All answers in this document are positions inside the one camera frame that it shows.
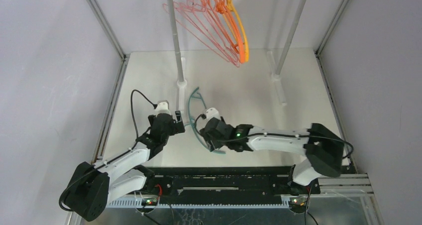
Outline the yellow plastic hanger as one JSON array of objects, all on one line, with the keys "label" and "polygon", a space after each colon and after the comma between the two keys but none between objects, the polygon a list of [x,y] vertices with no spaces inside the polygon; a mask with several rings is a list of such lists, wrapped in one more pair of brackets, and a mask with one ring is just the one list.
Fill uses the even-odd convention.
[{"label": "yellow plastic hanger", "polygon": [[231,17],[235,16],[233,26],[231,29],[236,29],[239,32],[239,36],[235,37],[236,45],[239,48],[240,63],[246,63],[249,61],[249,44],[246,36],[246,32],[241,21],[240,15],[236,10],[233,0],[226,0],[226,5],[231,13]]}]

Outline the large orange plastic hanger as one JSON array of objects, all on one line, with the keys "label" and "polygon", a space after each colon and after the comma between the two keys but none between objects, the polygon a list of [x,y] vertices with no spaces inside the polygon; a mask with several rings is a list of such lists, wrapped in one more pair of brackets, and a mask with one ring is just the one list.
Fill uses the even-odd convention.
[{"label": "large orange plastic hanger", "polygon": [[215,0],[198,1],[200,2],[206,19],[217,34],[217,39],[213,40],[213,42],[217,44],[216,48],[223,53],[224,59],[227,59],[228,62],[232,63],[235,67],[239,67],[241,65],[239,62],[239,55],[231,49],[230,43],[226,38],[227,36],[231,36],[231,32],[229,31],[222,14],[216,11]]}]

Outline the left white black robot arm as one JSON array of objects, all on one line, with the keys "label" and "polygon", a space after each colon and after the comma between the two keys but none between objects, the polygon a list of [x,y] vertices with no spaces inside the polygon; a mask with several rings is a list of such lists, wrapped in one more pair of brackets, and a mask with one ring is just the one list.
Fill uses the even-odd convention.
[{"label": "left white black robot arm", "polygon": [[149,169],[142,163],[160,153],[170,136],[184,133],[180,111],[175,115],[159,111],[149,115],[150,127],[125,152],[96,164],[80,163],[59,197],[59,207],[75,212],[86,221],[95,220],[116,199],[133,191],[148,194],[156,186]]}]

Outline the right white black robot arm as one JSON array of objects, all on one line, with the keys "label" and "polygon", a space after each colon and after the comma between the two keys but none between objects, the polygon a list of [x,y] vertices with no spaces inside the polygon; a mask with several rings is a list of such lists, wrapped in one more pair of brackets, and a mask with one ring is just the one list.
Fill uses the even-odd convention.
[{"label": "right white black robot arm", "polygon": [[298,130],[266,130],[251,124],[232,126],[223,119],[207,120],[199,134],[210,151],[221,147],[236,152],[281,151],[304,156],[287,180],[293,193],[301,193],[314,179],[341,175],[345,141],[320,123]]}]

